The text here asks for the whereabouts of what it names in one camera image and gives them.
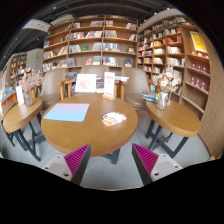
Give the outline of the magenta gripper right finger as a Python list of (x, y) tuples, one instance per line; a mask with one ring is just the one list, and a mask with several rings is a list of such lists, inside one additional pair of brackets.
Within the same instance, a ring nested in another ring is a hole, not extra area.
[(182, 167), (166, 154), (156, 154), (138, 144), (132, 144), (132, 155), (143, 185), (168, 176)]

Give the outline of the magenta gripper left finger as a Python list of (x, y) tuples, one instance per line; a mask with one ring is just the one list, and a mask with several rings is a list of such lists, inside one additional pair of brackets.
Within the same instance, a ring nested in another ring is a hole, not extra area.
[(76, 185), (82, 181), (91, 155), (91, 146), (86, 144), (65, 156), (56, 155), (42, 169)]

